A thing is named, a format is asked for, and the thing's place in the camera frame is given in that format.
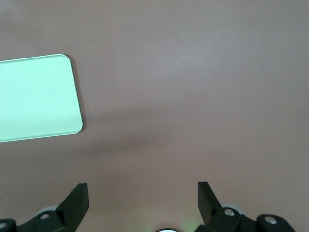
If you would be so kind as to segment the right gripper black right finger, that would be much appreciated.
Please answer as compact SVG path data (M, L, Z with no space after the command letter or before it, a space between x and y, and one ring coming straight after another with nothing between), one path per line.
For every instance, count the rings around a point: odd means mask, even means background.
M204 222L197 232L293 232L294 228L283 218L260 214L252 220L238 210L223 207L208 182L198 182L198 208Z

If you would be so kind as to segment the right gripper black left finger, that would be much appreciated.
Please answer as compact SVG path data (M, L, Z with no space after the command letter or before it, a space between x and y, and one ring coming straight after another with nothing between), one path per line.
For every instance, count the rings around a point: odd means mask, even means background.
M40 212L17 225L10 218L0 220L2 232L75 232L89 209L87 183L79 183L55 210Z

